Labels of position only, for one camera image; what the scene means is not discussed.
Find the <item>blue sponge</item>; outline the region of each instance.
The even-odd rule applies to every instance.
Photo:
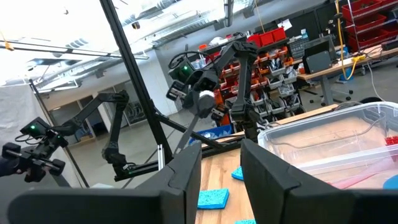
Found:
[[[243,180],[242,167],[238,167],[234,172],[232,172],[232,177],[238,180]]]
[[[385,181],[383,184],[383,189],[391,189],[391,190],[397,190],[398,189],[398,175],[395,175]]]
[[[241,221],[236,221],[235,224],[256,224],[255,220],[241,220]]]
[[[201,190],[199,192],[199,209],[222,209],[228,200],[228,189]]]

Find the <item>workbench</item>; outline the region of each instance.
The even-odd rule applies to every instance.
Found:
[[[369,61],[375,60],[375,59],[382,59],[386,57],[391,57],[398,55],[398,48],[392,49],[392,50],[387,50],[384,51],[381,49],[381,45],[377,45],[374,47],[370,47],[368,49],[365,49],[363,51],[364,53],[368,54],[370,57],[366,57],[364,60],[360,60],[356,63],[356,65],[363,65]],[[325,103],[326,105],[331,105],[333,104],[333,96],[331,93],[331,86],[330,82],[328,80],[329,75],[336,75],[339,73],[343,73],[342,69],[343,68],[350,68],[354,65],[354,62],[352,61],[352,58],[347,58],[344,61],[344,65],[341,65],[341,62],[338,62],[337,64],[333,65],[331,68],[314,73],[314,74],[300,74],[297,75],[297,78],[301,80],[311,80],[313,78],[320,78],[320,83],[322,86],[322,92],[323,92],[323,97],[325,98]]]
[[[280,124],[287,124],[297,120],[330,112],[337,105],[326,106],[304,114],[293,116],[278,121]],[[224,138],[220,141],[228,141],[235,138]],[[231,177],[231,173],[240,166],[241,150],[224,152],[216,156],[207,157],[201,162],[201,186],[200,190],[229,189],[227,206],[222,210],[198,210],[196,224],[224,224],[236,221],[253,219],[253,212],[244,182]]]

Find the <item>ceiling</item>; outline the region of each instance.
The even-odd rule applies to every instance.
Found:
[[[233,11],[239,12],[252,1],[234,0]],[[223,0],[113,0],[113,3],[134,54],[181,36],[186,31],[202,29],[224,17]],[[140,29],[128,26],[134,21],[139,21]],[[118,49],[98,0],[7,1],[0,7],[0,31],[5,40],[13,42],[105,53]],[[39,46],[27,48],[49,49]],[[28,78],[49,84],[77,73],[82,77],[82,70],[110,60],[121,61],[92,55],[6,49],[0,49],[0,60],[0,86],[26,82]],[[81,66],[74,66],[75,71],[70,69],[66,75],[65,70],[74,63]]]

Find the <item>metal shelving rack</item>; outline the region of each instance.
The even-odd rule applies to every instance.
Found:
[[[355,19],[364,17],[364,16],[366,16],[366,15],[368,15],[368,14],[371,14],[371,13],[374,13],[374,12],[379,12],[379,11],[382,11],[382,10],[384,10],[384,9],[387,9],[388,7],[391,7],[391,6],[395,5],[395,4],[398,4],[398,0],[396,0],[396,1],[394,1],[394,2],[391,2],[391,3],[389,3],[389,4],[385,4],[385,5],[383,5],[383,6],[380,6],[380,7],[376,8],[376,9],[369,10],[369,11],[367,11],[367,12],[364,12],[364,13],[359,14],[359,15],[356,15],[356,16],[353,15],[353,9],[352,9],[352,7],[351,7],[351,0],[347,0],[347,1],[348,1],[349,13],[351,14],[351,20],[352,20],[352,23],[353,23],[353,24],[352,24],[351,26],[349,26],[349,27],[353,27],[353,28],[354,28],[354,35],[355,35],[355,39],[356,39],[356,44],[358,45],[358,51],[370,47],[370,45],[365,45],[365,46],[362,46],[362,47],[359,46],[358,34],[363,34],[363,33],[368,32],[368,31],[370,31],[370,30],[373,30],[373,29],[382,27],[382,26],[384,26],[384,25],[386,25],[386,24],[390,24],[390,23],[392,23],[392,22],[394,22],[394,21],[395,21],[395,22],[398,22],[397,19],[391,19],[391,20],[389,20],[389,21],[383,22],[382,24],[378,24],[378,25],[372,26],[372,27],[367,28],[367,29],[365,29],[365,30],[357,31],[357,30],[356,30],[356,25],[355,25]],[[373,43],[373,44],[381,44],[381,43],[383,43],[383,42],[385,42],[385,41],[387,41],[387,40],[389,40],[389,39],[392,39],[392,37],[388,37],[388,38],[379,40],[379,41],[377,41],[376,43]]]

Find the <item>blue bin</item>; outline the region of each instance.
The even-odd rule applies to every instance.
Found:
[[[228,136],[228,135],[232,134],[232,127],[231,127],[231,125],[224,125],[224,126],[220,126],[217,128],[211,128],[211,129],[207,129],[207,130],[197,131],[197,133],[200,134],[201,136],[208,138],[208,139],[216,139],[216,138],[220,138],[220,137]],[[196,141],[196,139],[191,138],[191,139],[189,139],[188,144],[192,145],[195,141]]]

